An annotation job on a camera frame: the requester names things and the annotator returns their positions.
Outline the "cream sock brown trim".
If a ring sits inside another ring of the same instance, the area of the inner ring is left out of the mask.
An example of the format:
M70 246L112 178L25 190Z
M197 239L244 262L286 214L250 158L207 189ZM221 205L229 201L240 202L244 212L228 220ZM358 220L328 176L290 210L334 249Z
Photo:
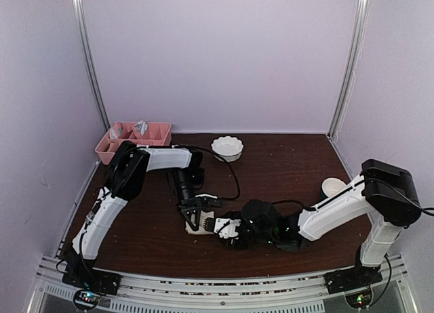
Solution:
M208 232L207 230L205 230L204 224L207 218L214 218L214 214L214 211L201 211L199 219L199 229L197 231L194 231L187 223L185 223L186 233L190 235L213 235L213 232Z

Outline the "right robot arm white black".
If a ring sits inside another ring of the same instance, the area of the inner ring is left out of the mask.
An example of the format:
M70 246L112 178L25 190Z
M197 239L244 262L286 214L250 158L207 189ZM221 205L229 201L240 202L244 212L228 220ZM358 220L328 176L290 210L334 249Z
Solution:
M368 159L349 184L316 205L283 216L274 204L252 199L241 211L216 218L212 230L231 247L268 243L282 251L297 251L374 211L378 219L360 246L357 265L347 274L352 286L361 287L373 277L401 230L421 217L414 181L405 169Z

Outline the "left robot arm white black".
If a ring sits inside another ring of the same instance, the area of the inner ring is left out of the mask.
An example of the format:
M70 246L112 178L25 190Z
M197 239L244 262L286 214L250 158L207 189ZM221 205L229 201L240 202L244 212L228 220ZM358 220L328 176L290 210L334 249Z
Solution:
M95 260L106 233L117 215L142 192L150 171L169 170L178 197L178 210L187 224L197 230L201 198L195 184L203 180L202 152L181 146L141 146L123 142L104 174L104 184L78 235L64 252L72 279L84 289L98 281L85 261Z

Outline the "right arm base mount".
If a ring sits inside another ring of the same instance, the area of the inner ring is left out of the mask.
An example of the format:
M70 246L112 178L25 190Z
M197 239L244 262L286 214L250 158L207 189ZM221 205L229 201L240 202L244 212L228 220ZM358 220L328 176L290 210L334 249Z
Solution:
M365 309L373 302L372 285L382 281L380 266L335 270L324 274L328 293L344 293L347 304L353 309Z

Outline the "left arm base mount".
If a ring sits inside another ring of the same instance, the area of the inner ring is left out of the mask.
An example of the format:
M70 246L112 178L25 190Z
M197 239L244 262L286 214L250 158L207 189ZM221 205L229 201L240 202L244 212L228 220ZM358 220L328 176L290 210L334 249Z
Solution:
M95 309L107 295L118 294L121 275L95 269L94 260L83 259L80 255L64 258L66 263L62 282L77 290L72 302L79 312Z

